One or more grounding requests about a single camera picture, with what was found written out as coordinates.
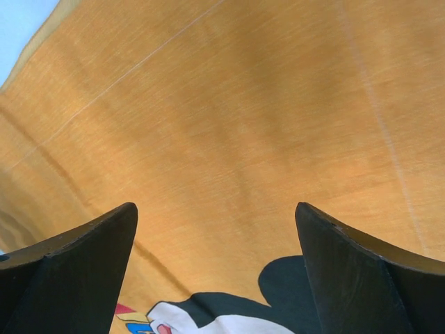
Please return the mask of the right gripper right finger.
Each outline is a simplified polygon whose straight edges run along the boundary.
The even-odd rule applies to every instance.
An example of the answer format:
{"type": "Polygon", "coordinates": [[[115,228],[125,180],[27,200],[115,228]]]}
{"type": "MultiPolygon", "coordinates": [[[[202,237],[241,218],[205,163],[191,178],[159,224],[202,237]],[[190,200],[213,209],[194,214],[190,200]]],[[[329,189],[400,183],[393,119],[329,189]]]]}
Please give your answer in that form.
{"type": "Polygon", "coordinates": [[[443,333],[444,262],[296,207],[302,256],[323,333],[443,333]]]}

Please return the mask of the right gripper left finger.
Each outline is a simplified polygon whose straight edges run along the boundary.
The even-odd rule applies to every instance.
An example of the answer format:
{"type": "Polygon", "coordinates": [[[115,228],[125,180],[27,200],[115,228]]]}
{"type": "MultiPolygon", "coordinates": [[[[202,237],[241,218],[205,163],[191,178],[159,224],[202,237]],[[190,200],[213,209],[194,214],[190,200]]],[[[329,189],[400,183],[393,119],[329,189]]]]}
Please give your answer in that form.
{"type": "Polygon", "coordinates": [[[138,222],[127,202],[1,256],[1,332],[109,333],[138,222]]]}

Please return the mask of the orange cartoon mouse placemat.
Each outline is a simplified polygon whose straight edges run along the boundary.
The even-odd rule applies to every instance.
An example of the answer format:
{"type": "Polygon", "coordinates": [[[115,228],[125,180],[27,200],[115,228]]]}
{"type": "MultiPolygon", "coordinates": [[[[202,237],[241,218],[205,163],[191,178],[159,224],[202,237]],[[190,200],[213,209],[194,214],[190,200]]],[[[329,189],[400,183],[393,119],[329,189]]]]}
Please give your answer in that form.
{"type": "Polygon", "coordinates": [[[2,1],[1,256],[127,202],[109,333],[323,333],[300,202],[444,262],[444,2],[2,1]]]}

